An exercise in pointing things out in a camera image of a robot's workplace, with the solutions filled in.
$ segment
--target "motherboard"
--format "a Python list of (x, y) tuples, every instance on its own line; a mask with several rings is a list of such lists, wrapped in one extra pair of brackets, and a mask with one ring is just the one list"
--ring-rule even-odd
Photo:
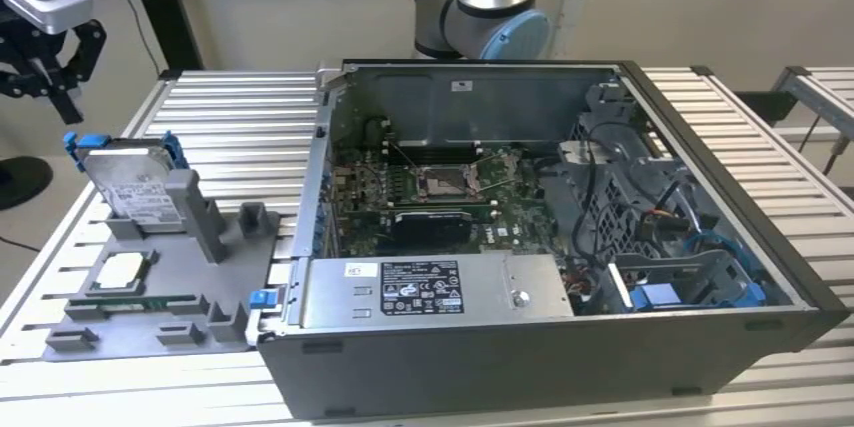
[(523, 147), (345, 149), (333, 185), (341, 257), (564, 251)]

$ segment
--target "aluminum roller conveyor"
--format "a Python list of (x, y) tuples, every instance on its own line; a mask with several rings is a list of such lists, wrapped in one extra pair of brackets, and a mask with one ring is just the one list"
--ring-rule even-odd
[[(854, 82), (854, 69), (849, 70)], [(684, 120), (854, 306), (854, 204), (712, 75), (647, 69)], [(260, 200), (282, 215), (269, 285), (290, 236), (316, 111), (313, 73), (186, 72), (158, 82), (124, 136), (180, 135), (201, 190), (222, 210)], [(0, 419), (32, 425), (306, 425), (290, 418), (256, 352), (40, 361), (109, 231), (88, 185), (0, 309)], [(791, 426), (854, 423), (854, 320), (807, 349), (761, 359), (709, 397), (365, 422), (398, 426)]]
[(797, 100), (848, 138), (854, 138), (854, 67), (787, 67), (773, 90)]

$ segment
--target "warning label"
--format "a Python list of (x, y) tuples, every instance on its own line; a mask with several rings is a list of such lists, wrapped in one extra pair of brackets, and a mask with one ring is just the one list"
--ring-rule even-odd
[(117, 213), (137, 224), (162, 224), (181, 220), (161, 183), (114, 183), (104, 193)]
[(463, 286), (452, 260), (440, 262), (382, 262), (385, 315), (461, 314)]

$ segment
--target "power supply label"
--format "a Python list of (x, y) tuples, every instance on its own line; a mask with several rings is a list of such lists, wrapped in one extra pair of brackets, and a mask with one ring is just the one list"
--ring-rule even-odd
[(461, 314), (456, 261), (382, 262), (380, 310), (385, 315)]

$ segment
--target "black pole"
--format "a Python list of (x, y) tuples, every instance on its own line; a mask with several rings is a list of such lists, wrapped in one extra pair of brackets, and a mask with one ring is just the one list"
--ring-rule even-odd
[(169, 70), (201, 70), (204, 64), (181, 0), (142, 0)]

